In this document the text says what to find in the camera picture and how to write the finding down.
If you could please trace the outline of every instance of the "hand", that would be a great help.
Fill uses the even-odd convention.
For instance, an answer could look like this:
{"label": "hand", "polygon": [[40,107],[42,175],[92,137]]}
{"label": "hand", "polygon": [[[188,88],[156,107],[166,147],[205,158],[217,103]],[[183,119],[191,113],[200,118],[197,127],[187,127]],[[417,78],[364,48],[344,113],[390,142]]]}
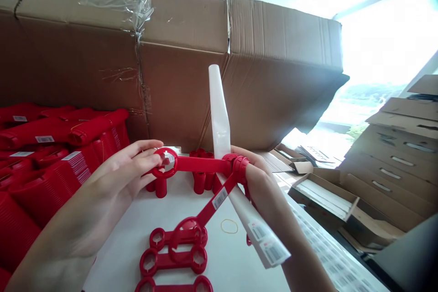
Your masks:
{"label": "hand", "polygon": [[162,158],[157,140],[137,141],[106,160],[58,211],[42,238],[58,257],[94,257]]}
{"label": "hand", "polygon": [[231,146],[231,152],[250,160],[246,167],[246,180],[251,199],[263,219],[279,235],[278,228],[283,226],[282,219],[287,216],[295,221],[295,218],[266,161],[260,155],[240,147]]}

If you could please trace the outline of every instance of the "right hand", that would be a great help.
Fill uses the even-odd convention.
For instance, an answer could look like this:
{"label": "right hand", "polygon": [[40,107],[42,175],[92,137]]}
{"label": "right hand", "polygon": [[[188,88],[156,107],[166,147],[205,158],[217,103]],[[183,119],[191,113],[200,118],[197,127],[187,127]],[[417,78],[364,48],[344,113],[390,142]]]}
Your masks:
{"label": "right hand", "polygon": [[260,155],[240,147],[231,146],[231,152],[250,160],[246,167],[246,180],[251,199],[267,224],[273,230],[281,230],[282,219],[287,216],[290,220],[293,214],[266,161]]}

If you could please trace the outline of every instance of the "barcode sticker sheet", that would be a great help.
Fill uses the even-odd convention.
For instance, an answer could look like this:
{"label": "barcode sticker sheet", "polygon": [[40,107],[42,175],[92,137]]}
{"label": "barcode sticker sheet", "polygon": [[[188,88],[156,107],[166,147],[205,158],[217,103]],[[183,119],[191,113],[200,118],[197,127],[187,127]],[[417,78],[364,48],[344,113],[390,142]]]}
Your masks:
{"label": "barcode sticker sheet", "polygon": [[307,240],[310,242],[338,291],[387,291],[380,282],[378,282],[379,286],[374,286],[373,283],[362,274],[366,269],[349,259],[345,254],[347,252],[346,250],[341,249],[327,239],[321,231],[313,227],[292,206],[291,209]]}

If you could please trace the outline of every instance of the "stack of cardboard sheets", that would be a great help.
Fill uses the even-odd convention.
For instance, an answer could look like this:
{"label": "stack of cardboard sheets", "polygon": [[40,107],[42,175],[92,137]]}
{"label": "stack of cardboard sheets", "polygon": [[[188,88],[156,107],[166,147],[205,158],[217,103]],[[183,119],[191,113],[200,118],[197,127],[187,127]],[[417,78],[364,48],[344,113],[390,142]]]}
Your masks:
{"label": "stack of cardboard sheets", "polygon": [[[339,166],[343,186],[384,215],[369,208],[353,213],[379,229],[380,246],[391,240],[387,234],[400,234],[394,228],[408,232],[438,212],[438,75],[423,76],[408,92],[415,94],[390,98],[366,121]],[[354,225],[345,229],[358,236]],[[376,247],[370,239],[361,243]]]}

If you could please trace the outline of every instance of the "flattened cardboard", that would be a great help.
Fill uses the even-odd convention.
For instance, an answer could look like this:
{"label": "flattened cardboard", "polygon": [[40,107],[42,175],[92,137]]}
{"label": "flattened cardboard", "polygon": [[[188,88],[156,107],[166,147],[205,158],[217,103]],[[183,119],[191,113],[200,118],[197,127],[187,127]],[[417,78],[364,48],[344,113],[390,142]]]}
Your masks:
{"label": "flattened cardboard", "polygon": [[271,152],[256,151],[255,153],[265,159],[272,173],[292,171],[292,168],[290,166],[278,159],[274,154],[271,154]]}
{"label": "flattened cardboard", "polygon": [[417,195],[410,193],[396,184],[389,182],[379,175],[365,169],[365,167],[363,167],[360,163],[352,162],[351,160],[345,160],[342,162],[339,168],[343,174],[351,173],[355,177],[366,182],[371,187],[394,199],[423,218],[429,218],[438,212],[438,207],[436,205],[423,200]]}
{"label": "flattened cardboard", "polygon": [[438,203],[438,187],[364,153],[349,153],[347,160],[432,204]]}
{"label": "flattened cardboard", "polygon": [[380,111],[438,121],[438,102],[431,100],[389,98]]}
{"label": "flattened cardboard", "polygon": [[385,112],[377,112],[365,122],[383,125],[396,130],[431,139],[438,139],[438,122]]}
{"label": "flattened cardboard", "polygon": [[438,96],[438,75],[428,74],[423,75],[417,83],[415,83],[408,92],[414,94],[431,94]]}
{"label": "flattened cardboard", "polygon": [[404,232],[410,231],[425,220],[423,217],[387,197],[385,194],[379,192],[377,189],[371,187],[352,174],[347,174],[345,176],[342,185],[351,193],[359,196],[372,207],[388,216],[394,225]]}
{"label": "flattened cardboard", "polygon": [[369,125],[360,135],[360,141],[372,141],[426,161],[438,161],[438,141],[381,125]]}
{"label": "flattened cardboard", "polygon": [[403,153],[394,147],[368,141],[362,138],[362,136],[353,144],[345,157],[348,158],[350,154],[357,152],[368,154],[384,163],[438,186],[438,172],[436,164],[433,162]]}
{"label": "flattened cardboard", "polygon": [[[328,191],[352,203],[350,211],[348,212],[344,220],[342,220],[335,214],[332,214],[330,211],[323,208],[321,205],[317,204],[312,199],[310,199],[309,197],[307,197],[306,195],[302,194],[300,191],[295,189],[297,185],[299,185],[300,183],[304,182],[307,179],[313,181],[314,183],[318,184],[324,189],[327,189]],[[359,201],[359,197],[353,195],[347,190],[344,190],[342,188],[339,188],[329,183],[328,181],[318,176],[315,176],[313,173],[308,173],[302,178],[298,179],[292,185],[292,188],[289,190],[288,195],[291,196],[295,200],[295,202],[299,204],[304,204],[306,206],[305,207],[306,212],[308,212],[320,225],[322,225],[325,229],[329,231],[336,231],[339,227],[342,227],[345,224],[345,222],[347,222],[348,218],[353,212],[353,209],[356,207]]]}

